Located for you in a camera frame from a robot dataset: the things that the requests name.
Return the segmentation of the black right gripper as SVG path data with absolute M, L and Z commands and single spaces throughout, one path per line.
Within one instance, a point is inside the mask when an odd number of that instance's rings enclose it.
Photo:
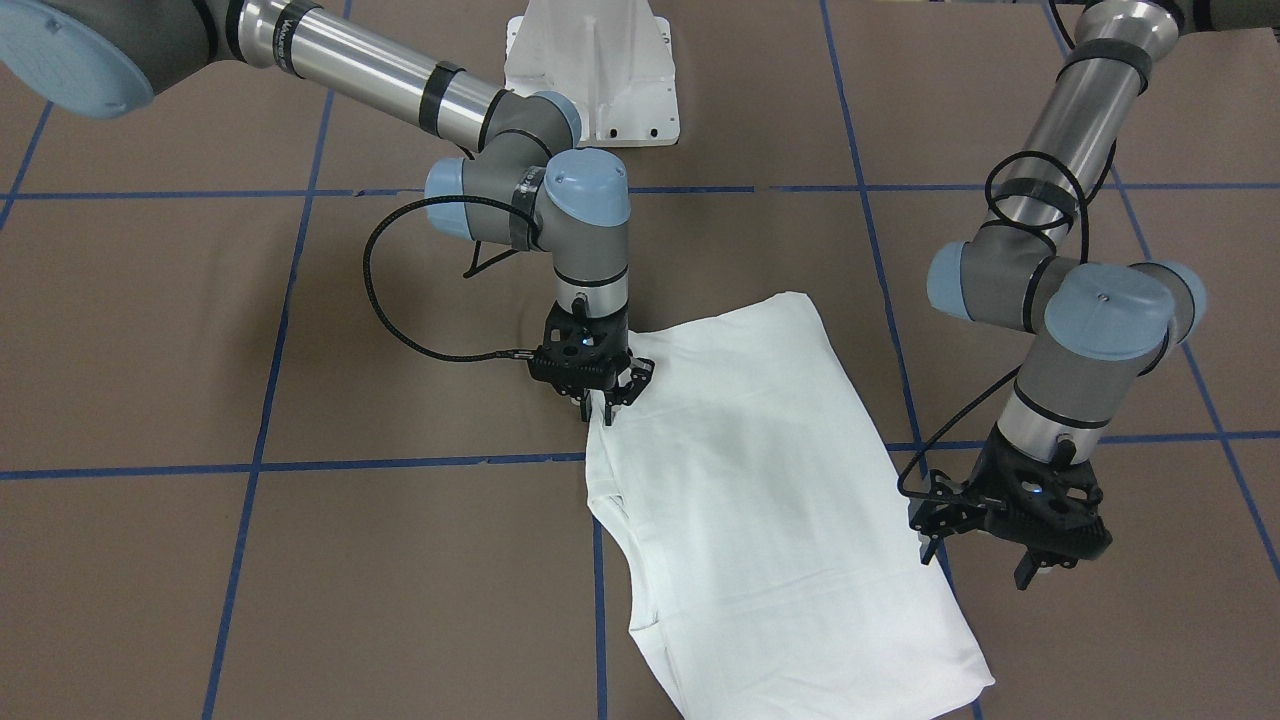
M 535 380 L 579 400 L 582 423 L 593 418 L 593 396 L 600 391 L 604 425 L 612 427 L 620 407 L 628 406 L 652 380 L 655 363 L 634 355 L 628 341 L 628 305 L 605 316 L 585 316 L 554 304 L 543 341 L 527 359 Z

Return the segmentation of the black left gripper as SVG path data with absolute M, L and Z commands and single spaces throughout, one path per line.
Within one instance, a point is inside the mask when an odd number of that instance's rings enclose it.
M 933 469 L 925 488 L 906 496 L 922 565 L 934 561 L 945 538 L 983 530 L 1024 547 L 1012 573 L 1019 591 L 1042 571 L 1098 559 L 1114 541 L 1100 515 L 1103 492 L 1093 466 L 1076 461 L 1069 436 L 1053 441 L 1050 460 L 1041 461 L 993 429 L 965 480 Z

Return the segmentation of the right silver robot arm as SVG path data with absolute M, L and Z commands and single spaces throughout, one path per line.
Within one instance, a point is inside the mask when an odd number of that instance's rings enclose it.
M 535 348 L 480 354 L 522 360 L 532 379 L 609 425 L 655 364 L 628 337 L 628 220 L 623 163 L 579 146 L 581 120 L 556 92 L 522 96 L 339 18 L 312 1 L 5 1 L 3 61 L 36 94 L 82 117 L 111 119 L 223 60 L 274 67 L 403 120 L 463 150 L 436 163 L 422 199 L 371 232 L 366 293 L 394 328 L 372 281 L 372 251 L 420 208 L 454 237 L 547 252 L 557 296 Z

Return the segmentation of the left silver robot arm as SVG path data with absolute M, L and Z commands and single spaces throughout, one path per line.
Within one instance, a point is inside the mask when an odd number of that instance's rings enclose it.
M 992 386 L 1010 396 L 970 474 L 933 469 L 920 489 L 899 475 L 922 564 L 948 537 L 980 530 L 1023 547 L 1014 582 L 1025 589 L 1111 544 L 1092 456 L 1137 379 L 1198 327 L 1207 293 L 1176 263 L 1097 261 L 1091 206 L 1155 64 L 1187 31 L 1176 1 L 1088 3 L 1023 149 L 986 178 L 986 219 L 931 263 L 936 310 L 1032 342 Z

